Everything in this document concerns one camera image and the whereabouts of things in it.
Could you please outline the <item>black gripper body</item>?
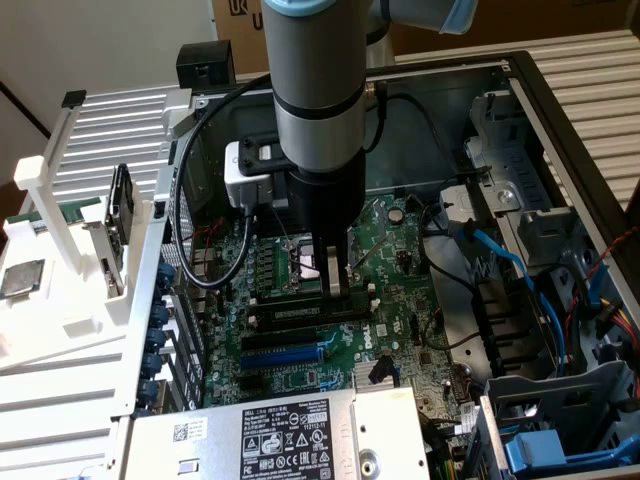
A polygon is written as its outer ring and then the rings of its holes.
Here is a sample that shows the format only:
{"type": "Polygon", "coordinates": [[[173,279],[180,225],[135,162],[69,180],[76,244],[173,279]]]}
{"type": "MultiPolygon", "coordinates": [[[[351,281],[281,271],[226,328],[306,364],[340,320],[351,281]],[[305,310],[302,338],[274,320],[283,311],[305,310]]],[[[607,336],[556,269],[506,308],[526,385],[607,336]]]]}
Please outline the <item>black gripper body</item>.
{"type": "Polygon", "coordinates": [[[363,151],[329,173],[292,170],[287,173],[289,204],[306,230],[325,245],[337,245],[363,208],[365,180],[363,151]]]}

